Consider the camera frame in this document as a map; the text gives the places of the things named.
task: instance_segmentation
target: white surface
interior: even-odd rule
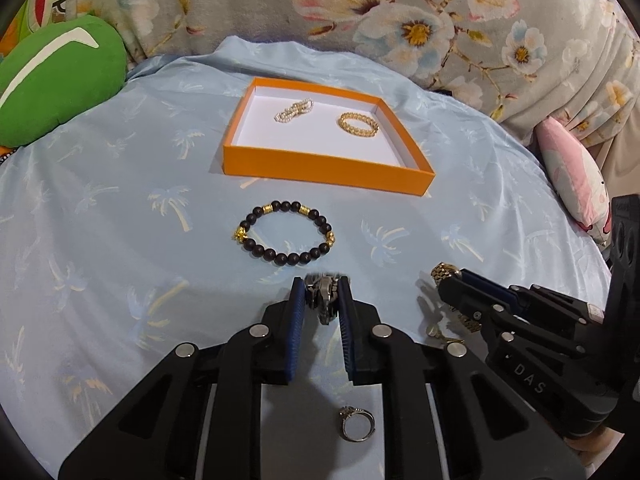
[[[274,120],[277,113],[305,98],[311,98],[314,102],[309,113],[293,118],[289,123]],[[378,122],[380,129],[373,137],[351,135],[337,124],[338,117],[345,112],[370,116]],[[350,120],[350,123],[359,128],[367,127],[355,120]],[[297,90],[256,88],[244,110],[232,144],[417,168],[402,140],[377,105]]]

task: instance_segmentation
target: pink pillow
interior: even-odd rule
[[[549,117],[535,127],[551,183],[565,207],[599,244],[611,233],[609,194],[587,149],[562,124]]]

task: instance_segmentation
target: light blue bedsheet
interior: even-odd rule
[[[220,142],[253,75],[385,98],[437,173],[429,193],[222,174]],[[294,268],[243,253],[233,230],[272,200],[327,216],[331,252]],[[297,215],[264,217],[252,234],[285,252],[321,241]],[[598,248],[531,154],[484,115],[369,60],[295,43],[228,38],[209,56],[152,59],[116,97],[0,167],[0,402],[55,476],[176,344],[227,341],[286,297],[296,275],[347,273],[356,299],[418,341],[432,322],[459,328],[447,326],[443,316],[454,314],[429,277],[440,261],[606,301]],[[306,320],[295,383],[263,389],[263,478],[382,478],[380,390],[348,383],[336,322]],[[345,404],[376,415],[380,429],[366,443],[338,437]]]

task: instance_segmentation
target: orange box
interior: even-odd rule
[[[314,102],[309,113],[289,123],[274,120],[276,113],[305,98]],[[377,134],[357,137],[342,130],[337,119],[347,111],[372,116],[380,125]],[[249,85],[229,123],[223,171],[418,196],[435,177],[420,148],[381,98],[262,77]]]

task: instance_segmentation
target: green pillow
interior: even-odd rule
[[[0,63],[0,146],[24,146],[111,98],[127,56],[108,23],[83,16],[21,41]]]

